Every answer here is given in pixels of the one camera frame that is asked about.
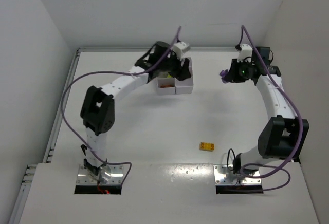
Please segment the lavender curved lego brick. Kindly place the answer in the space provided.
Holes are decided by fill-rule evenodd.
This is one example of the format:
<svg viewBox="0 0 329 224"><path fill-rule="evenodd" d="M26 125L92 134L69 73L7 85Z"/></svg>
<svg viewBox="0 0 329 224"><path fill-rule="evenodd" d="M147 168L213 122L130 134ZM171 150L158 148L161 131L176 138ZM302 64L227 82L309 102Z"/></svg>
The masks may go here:
<svg viewBox="0 0 329 224"><path fill-rule="evenodd" d="M222 70L222 71L220 72L220 76L221 76L222 78L224 78L224 77L227 75L227 73L228 73L228 69L226 69L226 70Z"/></svg>

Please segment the purple lego plate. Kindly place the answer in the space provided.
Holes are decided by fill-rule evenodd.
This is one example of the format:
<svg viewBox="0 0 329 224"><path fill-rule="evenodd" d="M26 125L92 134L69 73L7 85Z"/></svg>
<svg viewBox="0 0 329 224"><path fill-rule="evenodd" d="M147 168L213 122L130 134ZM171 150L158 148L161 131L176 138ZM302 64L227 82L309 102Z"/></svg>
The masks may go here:
<svg viewBox="0 0 329 224"><path fill-rule="evenodd" d="M221 78L221 80L224 84L229 83L229 81L226 78Z"/></svg>

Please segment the brown lego plate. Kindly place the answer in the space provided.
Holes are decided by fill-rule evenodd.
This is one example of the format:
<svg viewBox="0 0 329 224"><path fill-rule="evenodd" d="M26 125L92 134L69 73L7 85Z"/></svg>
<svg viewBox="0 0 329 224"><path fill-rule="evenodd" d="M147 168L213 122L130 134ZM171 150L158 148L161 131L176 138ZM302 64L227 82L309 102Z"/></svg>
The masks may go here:
<svg viewBox="0 0 329 224"><path fill-rule="evenodd" d="M162 85L160 86L160 88L173 88L174 86L173 85Z"/></svg>

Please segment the yellow lego brick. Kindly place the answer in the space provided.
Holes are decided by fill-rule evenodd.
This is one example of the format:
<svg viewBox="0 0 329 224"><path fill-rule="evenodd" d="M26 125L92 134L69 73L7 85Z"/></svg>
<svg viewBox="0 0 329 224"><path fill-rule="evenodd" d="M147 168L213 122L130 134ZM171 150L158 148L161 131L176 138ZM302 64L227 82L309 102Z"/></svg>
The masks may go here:
<svg viewBox="0 0 329 224"><path fill-rule="evenodd" d="M202 151L212 152L214 151L214 143L201 142L199 145L199 149Z"/></svg>

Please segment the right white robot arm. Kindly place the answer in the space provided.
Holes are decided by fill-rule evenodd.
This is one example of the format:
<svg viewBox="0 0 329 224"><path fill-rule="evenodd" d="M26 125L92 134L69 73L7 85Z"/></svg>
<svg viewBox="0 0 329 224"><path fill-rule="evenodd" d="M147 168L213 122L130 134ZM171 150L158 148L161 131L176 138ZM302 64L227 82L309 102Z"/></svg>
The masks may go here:
<svg viewBox="0 0 329 224"><path fill-rule="evenodd" d="M251 80L260 92L268 122L259 135L256 147L239 153L233 160L235 174L252 174L260 166L277 160L298 159L309 130L309 122L299 119L287 101L278 66L272 66L269 47L237 45L239 56L232 59L229 70L221 72L225 83L244 83Z"/></svg>

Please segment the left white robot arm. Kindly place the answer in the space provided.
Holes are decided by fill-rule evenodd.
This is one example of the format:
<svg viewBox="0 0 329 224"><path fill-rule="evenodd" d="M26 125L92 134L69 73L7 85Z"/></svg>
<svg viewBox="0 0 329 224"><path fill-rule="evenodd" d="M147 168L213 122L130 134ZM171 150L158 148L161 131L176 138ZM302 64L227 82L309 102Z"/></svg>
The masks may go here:
<svg viewBox="0 0 329 224"><path fill-rule="evenodd" d="M115 122L116 104L161 73L167 72L179 81L190 78L190 60L184 57L189 50L190 45L182 41L173 45L158 41L136 61L127 74L101 87L88 88L80 116L87 135L87 144L82 146L84 166L92 174L99 175L106 164L101 158L107 132Z"/></svg>

